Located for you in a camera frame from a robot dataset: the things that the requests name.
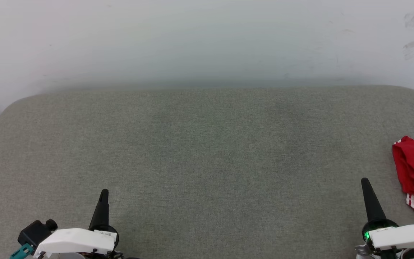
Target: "black joint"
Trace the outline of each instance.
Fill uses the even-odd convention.
[[[55,221],[53,219],[48,219],[46,221],[46,226],[47,226],[47,229],[51,232],[56,231],[57,228],[59,228],[59,226],[57,226],[57,223],[55,223]]]

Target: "black cone-shaped tip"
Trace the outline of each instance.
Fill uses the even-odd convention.
[[[94,227],[109,224],[109,206],[108,206],[108,190],[103,189],[100,193],[100,198],[98,199],[97,206],[95,206],[95,211],[93,212],[92,220],[89,225],[89,230],[92,231]]]
[[[367,178],[362,178],[363,201],[367,211],[368,221],[373,219],[386,219],[378,198],[376,198],[372,185]]]

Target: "white plastic casing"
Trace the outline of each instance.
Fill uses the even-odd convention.
[[[51,254],[59,253],[92,253],[94,249],[97,254],[106,254],[113,251],[114,247],[113,236],[83,228],[66,228],[55,231],[41,242],[33,257],[38,258],[41,252],[46,252],[45,256],[51,257]]]
[[[414,249],[414,225],[406,225],[398,228],[380,228],[369,231],[373,247],[381,250],[391,249]]]

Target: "gray fabric surface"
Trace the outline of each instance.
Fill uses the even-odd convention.
[[[118,249],[151,258],[354,258],[362,177],[414,223],[392,143],[414,90],[392,86],[76,92],[0,116],[0,258],[35,219],[87,228],[110,190]]]

